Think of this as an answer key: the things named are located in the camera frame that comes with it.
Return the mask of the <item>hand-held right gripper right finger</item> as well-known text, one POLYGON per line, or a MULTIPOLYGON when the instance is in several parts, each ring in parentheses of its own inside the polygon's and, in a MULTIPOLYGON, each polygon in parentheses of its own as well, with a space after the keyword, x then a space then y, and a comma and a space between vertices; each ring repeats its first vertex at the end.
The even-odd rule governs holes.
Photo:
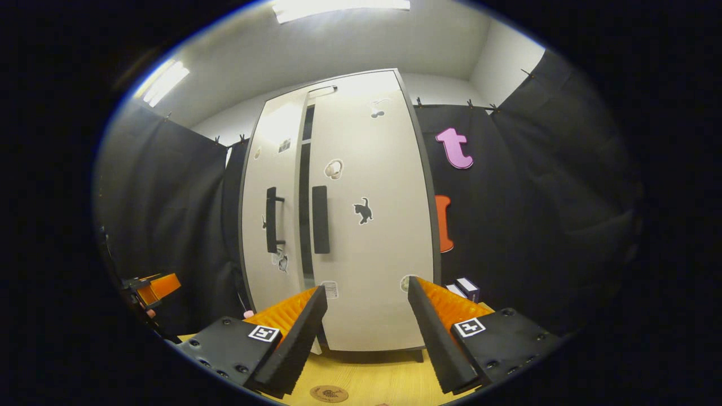
POLYGON ((407 298, 443 393, 500 386, 562 345, 516 309, 494 311, 416 276, 407 298))

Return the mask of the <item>white cabinet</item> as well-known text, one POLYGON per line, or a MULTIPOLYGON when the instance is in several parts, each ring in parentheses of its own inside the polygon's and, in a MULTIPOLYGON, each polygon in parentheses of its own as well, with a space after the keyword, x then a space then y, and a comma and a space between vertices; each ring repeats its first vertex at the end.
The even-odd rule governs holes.
MULTIPOLYGON (((320 284, 317 284, 315 282, 314 277, 314 268, 312 267, 312 260, 310 257, 310 254, 312 252, 312 238, 310 237, 310 199, 309 199, 309 155, 310 155, 310 137, 311 137, 311 131, 312 131, 312 121, 314 120, 314 101, 315 98, 322 95, 327 95, 332 93, 334 90, 334 87, 326 87, 323 89, 318 90, 312 90, 312 91, 302 91, 307 94, 307 107, 305 110, 305 119, 304 124, 302 127, 302 136, 299 143, 300 148, 300 167, 299 167, 299 179, 300 179, 300 186, 299 186, 299 193, 298 193, 298 207, 299 207, 299 232, 300 232, 300 254, 301 254, 301 262, 302 262, 302 272, 305 282, 305 288, 304 290, 314 288, 319 286, 320 284)), ((240 189, 240 196, 239 196, 239 206, 238 206, 238 226, 239 226, 239 237, 240 237, 240 201, 241 201, 241 193, 243 189, 243 174, 242 174, 242 180, 241 180, 241 189, 240 189)), ((434 188, 434 197, 433 197, 433 203, 435 204, 435 188, 434 188)), ((435 274, 435 277, 433 280, 426 279, 429 281, 437 281, 440 277, 440 270, 441 270, 441 251, 440 251, 440 227, 438 224, 438 215, 437 215, 437 206, 435 204, 435 213, 437 216, 437 226, 438 226, 438 238, 439 238, 439 253, 440 253, 440 266, 438 267, 438 272, 435 274)), ((241 237, 240 237, 240 254, 241 254, 241 260, 242 260, 242 269, 243 269, 243 277, 245 280, 245 272, 244 272, 244 260, 243 260, 243 252, 241 249, 241 237)), ((323 321, 322 321, 322 327, 320 327, 320 331, 318 332, 318 335, 316 336, 315 342, 314 342, 314 350, 319 350, 319 345, 324 344, 327 349, 327 342, 325 341, 325 335, 323 334, 323 321)), ((407 350, 407 351, 413 351, 417 352, 423 349, 419 348, 417 350, 407 350)))

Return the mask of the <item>white cabinet door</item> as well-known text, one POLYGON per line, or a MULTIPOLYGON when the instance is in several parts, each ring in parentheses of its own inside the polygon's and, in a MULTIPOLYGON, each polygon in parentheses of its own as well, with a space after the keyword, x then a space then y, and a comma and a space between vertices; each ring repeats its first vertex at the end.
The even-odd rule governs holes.
POLYGON ((417 118, 401 90, 344 87, 314 101, 310 137, 310 254, 327 289, 323 334, 333 351, 422 348, 408 303, 410 276, 440 266, 434 188, 417 118), (326 186, 330 254, 314 253, 311 189, 326 186))
POLYGON ((243 269, 256 312, 301 293, 305 288, 300 254, 298 193, 300 148, 307 94, 294 91, 265 102, 251 136, 240 201, 243 269), (285 198, 284 246, 266 250, 266 190, 278 187, 285 198))

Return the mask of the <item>black backdrop cloth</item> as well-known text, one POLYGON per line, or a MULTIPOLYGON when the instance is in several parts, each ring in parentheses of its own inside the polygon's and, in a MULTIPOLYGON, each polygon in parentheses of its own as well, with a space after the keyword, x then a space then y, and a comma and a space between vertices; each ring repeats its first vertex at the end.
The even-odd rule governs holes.
MULTIPOLYGON (((498 107, 413 110, 440 227, 435 283, 466 277, 492 308, 578 330, 616 293, 641 222, 637 165, 588 78, 547 49, 498 107)), ((159 318, 170 334, 254 310, 238 226, 249 141, 224 146, 134 101, 106 133, 95 223, 118 279, 178 276, 159 318)))

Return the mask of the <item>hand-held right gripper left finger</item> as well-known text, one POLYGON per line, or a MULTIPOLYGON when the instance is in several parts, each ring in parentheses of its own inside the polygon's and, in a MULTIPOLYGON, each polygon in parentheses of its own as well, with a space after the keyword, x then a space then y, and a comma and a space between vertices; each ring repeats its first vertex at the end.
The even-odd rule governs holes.
POLYGON ((221 317, 177 351, 236 388, 281 399, 296 387, 327 308, 319 285, 244 320, 221 317))

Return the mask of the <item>round brown coaster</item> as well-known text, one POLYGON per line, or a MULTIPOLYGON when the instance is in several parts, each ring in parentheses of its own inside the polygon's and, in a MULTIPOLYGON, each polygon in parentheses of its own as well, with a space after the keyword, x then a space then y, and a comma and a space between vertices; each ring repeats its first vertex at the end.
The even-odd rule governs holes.
POLYGON ((350 398, 350 393, 340 386, 318 385, 309 390, 312 398, 322 403, 343 403, 350 398))

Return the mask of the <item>small ceiling light panel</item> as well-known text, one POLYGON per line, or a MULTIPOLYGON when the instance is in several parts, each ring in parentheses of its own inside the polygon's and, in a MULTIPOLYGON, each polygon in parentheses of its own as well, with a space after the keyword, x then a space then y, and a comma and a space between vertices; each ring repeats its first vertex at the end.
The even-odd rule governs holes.
POLYGON ((182 61, 168 59, 139 85, 133 98, 147 103, 150 108, 154 108, 189 74, 190 70, 182 61))

